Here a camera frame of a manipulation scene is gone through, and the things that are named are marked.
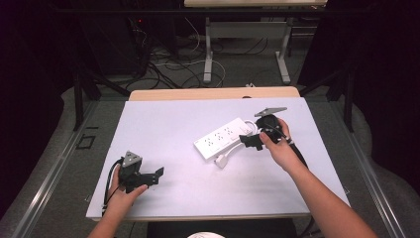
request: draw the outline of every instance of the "desk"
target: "desk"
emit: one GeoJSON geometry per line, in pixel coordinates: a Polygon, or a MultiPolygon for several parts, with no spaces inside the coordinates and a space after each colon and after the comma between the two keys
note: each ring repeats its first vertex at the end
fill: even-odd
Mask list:
{"type": "Polygon", "coordinates": [[[308,215],[294,182],[267,149],[238,149],[221,170],[213,162],[205,162],[193,146],[196,139],[237,117],[256,120],[256,112],[279,106],[288,109],[275,115],[289,124],[310,170],[349,204],[306,101],[298,95],[294,87],[133,92],[121,115],[86,217],[100,219],[108,172],[128,150],[143,157],[141,173],[165,167],[159,184],[136,200],[126,216],[128,220],[308,215]]]}
{"type": "MultiPolygon", "coordinates": [[[[327,0],[185,0],[186,7],[293,7],[293,6],[322,6],[327,0]]],[[[211,81],[213,52],[211,50],[212,38],[279,38],[282,39],[279,52],[275,52],[281,80],[290,84],[284,55],[287,49],[293,19],[285,22],[211,22],[206,18],[206,62],[204,65],[203,81],[211,81]]]]}

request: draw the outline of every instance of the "white tabletop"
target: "white tabletop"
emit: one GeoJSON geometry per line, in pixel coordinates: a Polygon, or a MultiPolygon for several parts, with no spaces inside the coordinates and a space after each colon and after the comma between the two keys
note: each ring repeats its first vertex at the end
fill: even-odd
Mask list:
{"type": "Polygon", "coordinates": [[[185,0],[185,7],[321,6],[327,0],[185,0]]]}
{"type": "Polygon", "coordinates": [[[205,162],[193,142],[233,119],[257,120],[266,107],[289,125],[310,170],[349,204],[304,98],[126,102],[86,217],[99,219],[109,170],[132,151],[143,157],[141,173],[164,167],[158,185],[142,194],[127,214],[139,221],[291,217],[308,214],[289,175],[267,149],[240,148],[225,169],[205,162]]]}

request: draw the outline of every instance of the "white power strip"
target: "white power strip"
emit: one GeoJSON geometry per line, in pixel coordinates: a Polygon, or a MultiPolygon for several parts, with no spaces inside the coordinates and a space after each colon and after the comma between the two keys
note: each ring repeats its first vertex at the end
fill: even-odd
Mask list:
{"type": "Polygon", "coordinates": [[[248,136],[252,133],[253,130],[241,118],[237,118],[198,139],[194,146],[204,160],[216,159],[215,157],[240,144],[240,135],[248,136]]]}

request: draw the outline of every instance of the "table leg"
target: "table leg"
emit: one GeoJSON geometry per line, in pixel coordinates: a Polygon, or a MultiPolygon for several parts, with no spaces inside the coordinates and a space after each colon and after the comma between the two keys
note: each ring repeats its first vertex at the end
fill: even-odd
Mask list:
{"type": "Polygon", "coordinates": [[[211,51],[210,19],[206,18],[206,62],[204,65],[204,83],[211,82],[211,69],[213,63],[213,52],[211,51]]]}
{"type": "Polygon", "coordinates": [[[281,80],[285,85],[290,84],[290,76],[287,71],[287,66],[284,61],[284,55],[287,51],[287,44],[290,38],[291,28],[293,25],[293,18],[287,19],[286,29],[284,31],[284,37],[281,43],[281,50],[280,52],[275,52],[275,57],[277,59],[278,68],[280,69],[281,80]]]}

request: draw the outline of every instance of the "person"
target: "person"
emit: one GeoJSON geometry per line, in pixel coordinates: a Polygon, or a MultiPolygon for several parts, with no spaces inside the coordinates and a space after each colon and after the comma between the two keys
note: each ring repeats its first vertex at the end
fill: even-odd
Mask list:
{"type": "MultiPolygon", "coordinates": [[[[278,121],[283,133],[291,138],[287,124],[282,119],[278,119],[278,121]]],[[[286,140],[281,140],[275,144],[264,132],[260,133],[260,139],[269,149],[274,161],[295,182],[325,237],[377,237],[371,228],[342,199],[300,162],[286,140]]],[[[118,170],[119,167],[113,175],[110,191],[118,187],[118,170]]],[[[142,185],[128,194],[117,189],[109,201],[105,215],[92,230],[89,237],[113,237],[119,223],[129,211],[136,197],[146,189],[147,187],[142,185]]]]}
{"type": "Polygon", "coordinates": [[[148,186],[144,184],[135,188],[130,193],[126,193],[125,189],[119,185],[119,171],[120,165],[115,168],[114,174],[112,175],[111,186],[108,190],[108,208],[102,216],[102,219],[90,232],[89,238],[114,237],[119,224],[130,210],[136,198],[148,189],[148,186]]]}

